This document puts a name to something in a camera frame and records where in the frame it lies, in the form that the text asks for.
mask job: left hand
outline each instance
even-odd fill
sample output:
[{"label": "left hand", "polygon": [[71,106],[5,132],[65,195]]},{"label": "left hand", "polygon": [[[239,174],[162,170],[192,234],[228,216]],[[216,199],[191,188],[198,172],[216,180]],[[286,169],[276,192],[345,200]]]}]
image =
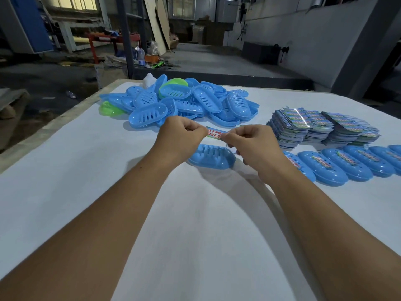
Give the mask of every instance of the left hand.
[{"label": "left hand", "polygon": [[195,153],[207,133],[205,126],[193,120],[181,116],[168,117],[149,153],[164,156],[174,169]]}]

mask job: white tablecloth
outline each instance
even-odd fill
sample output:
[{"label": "white tablecloth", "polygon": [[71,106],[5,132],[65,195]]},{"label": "white tablecloth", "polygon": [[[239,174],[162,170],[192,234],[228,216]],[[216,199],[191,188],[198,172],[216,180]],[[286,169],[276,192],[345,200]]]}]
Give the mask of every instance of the white tablecloth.
[{"label": "white tablecloth", "polygon": [[[400,120],[348,98],[247,90],[249,99],[261,105],[250,124],[265,124],[284,106],[304,107],[362,118],[381,131],[375,145],[401,144]],[[0,176],[0,278],[148,152],[157,129],[133,131],[126,119],[100,116],[95,104]],[[202,123],[217,127],[206,119]],[[203,143],[222,145],[211,138]],[[304,150],[315,148],[300,145],[293,152]],[[401,177],[349,181],[342,187],[316,185],[401,254]],[[184,163],[170,174],[113,300],[311,301],[319,295],[271,189],[237,161],[226,171]]]}]

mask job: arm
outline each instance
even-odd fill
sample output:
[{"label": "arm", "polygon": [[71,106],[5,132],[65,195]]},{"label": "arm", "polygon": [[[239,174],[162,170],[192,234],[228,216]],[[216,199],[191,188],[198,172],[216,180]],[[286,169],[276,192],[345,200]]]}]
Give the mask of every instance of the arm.
[{"label": "arm", "polygon": [[401,300],[401,258],[298,171],[270,127],[241,126],[221,139],[273,189],[328,300]]},{"label": "arm", "polygon": [[166,119],[149,153],[0,282],[0,300],[110,300],[136,237],[169,173],[207,128]]}]

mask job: hand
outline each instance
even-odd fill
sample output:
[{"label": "hand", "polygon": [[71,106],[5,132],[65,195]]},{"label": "hand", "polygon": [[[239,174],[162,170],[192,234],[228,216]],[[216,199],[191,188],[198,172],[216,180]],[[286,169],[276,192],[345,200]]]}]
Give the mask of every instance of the hand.
[{"label": "hand", "polygon": [[150,153],[164,156],[164,160],[173,170],[195,153],[207,133],[205,126],[193,120],[181,116],[168,117],[160,128]]},{"label": "hand", "polygon": [[238,155],[244,158],[244,164],[254,168],[265,183],[269,180],[268,172],[291,164],[281,151],[269,126],[241,126],[222,134],[221,140],[230,147],[236,147]]}]

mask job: black box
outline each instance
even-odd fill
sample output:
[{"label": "black box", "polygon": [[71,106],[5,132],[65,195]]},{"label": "black box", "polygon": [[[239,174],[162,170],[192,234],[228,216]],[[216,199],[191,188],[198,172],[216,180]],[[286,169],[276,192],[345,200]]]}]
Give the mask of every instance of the black box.
[{"label": "black box", "polygon": [[281,47],[276,45],[265,45],[257,42],[244,42],[241,56],[256,63],[268,63],[277,65]]}]

